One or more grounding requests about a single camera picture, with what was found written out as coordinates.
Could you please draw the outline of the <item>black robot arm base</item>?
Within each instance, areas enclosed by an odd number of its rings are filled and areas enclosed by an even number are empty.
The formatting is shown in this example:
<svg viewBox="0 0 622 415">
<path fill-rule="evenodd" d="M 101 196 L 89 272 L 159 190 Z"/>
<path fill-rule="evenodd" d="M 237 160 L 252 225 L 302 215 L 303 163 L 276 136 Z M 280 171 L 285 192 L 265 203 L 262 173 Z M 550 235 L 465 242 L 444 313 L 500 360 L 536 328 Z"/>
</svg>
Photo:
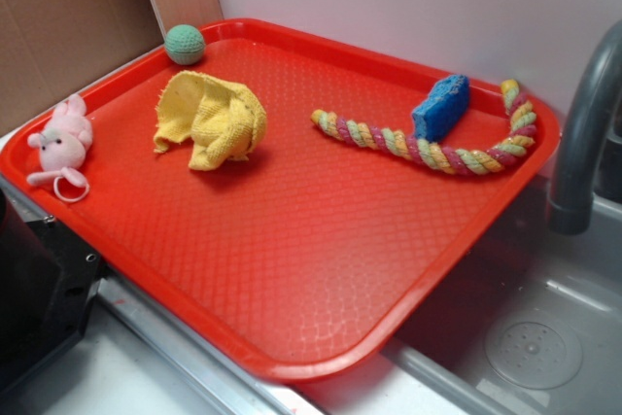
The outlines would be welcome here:
<svg viewBox="0 0 622 415">
<path fill-rule="evenodd" d="M 55 218 L 26 221 L 1 194 L 1 394 L 85 335 L 103 262 Z"/>
</svg>

